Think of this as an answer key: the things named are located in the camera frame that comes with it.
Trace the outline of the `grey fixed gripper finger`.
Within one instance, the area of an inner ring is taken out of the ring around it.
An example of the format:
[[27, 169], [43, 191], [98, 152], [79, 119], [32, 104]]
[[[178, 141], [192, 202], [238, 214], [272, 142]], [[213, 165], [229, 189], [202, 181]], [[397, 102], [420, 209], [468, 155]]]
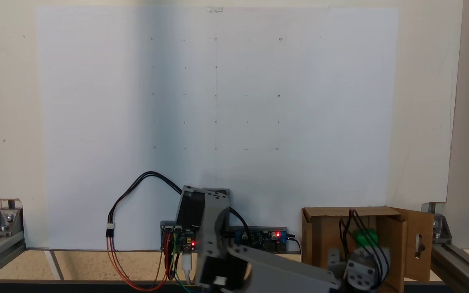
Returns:
[[372, 255], [376, 261], [391, 262], [391, 249], [389, 247], [371, 247], [366, 245], [360, 247], [358, 253], [363, 256]]

